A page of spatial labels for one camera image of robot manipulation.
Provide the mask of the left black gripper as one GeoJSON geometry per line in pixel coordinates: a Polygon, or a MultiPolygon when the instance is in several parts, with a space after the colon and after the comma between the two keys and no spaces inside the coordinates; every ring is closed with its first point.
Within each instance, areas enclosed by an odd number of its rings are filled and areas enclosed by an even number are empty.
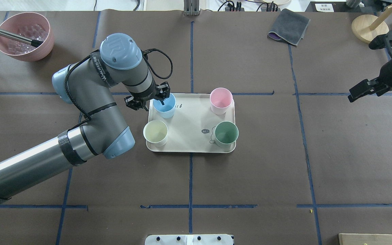
{"type": "Polygon", "coordinates": [[[164,100],[170,95],[170,86],[168,82],[163,82],[160,85],[152,82],[151,85],[143,92],[131,92],[130,94],[131,96],[125,97],[126,107],[136,111],[139,109],[145,109],[148,111],[146,102],[152,99],[159,100],[159,102],[164,105],[164,100]]]}

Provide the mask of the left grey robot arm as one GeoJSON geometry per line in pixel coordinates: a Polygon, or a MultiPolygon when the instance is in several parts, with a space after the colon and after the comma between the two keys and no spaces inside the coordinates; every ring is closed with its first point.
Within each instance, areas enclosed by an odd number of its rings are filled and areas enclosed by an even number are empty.
{"type": "Polygon", "coordinates": [[[163,102],[170,85],[156,84],[147,54],[132,37],[107,36],[98,50],[56,72],[52,84],[60,98],[73,104],[83,121],[31,149],[0,162],[0,204],[97,155],[112,159],[132,149],[135,139],[110,89],[122,83],[127,107],[147,110],[152,99],[163,102]]]}

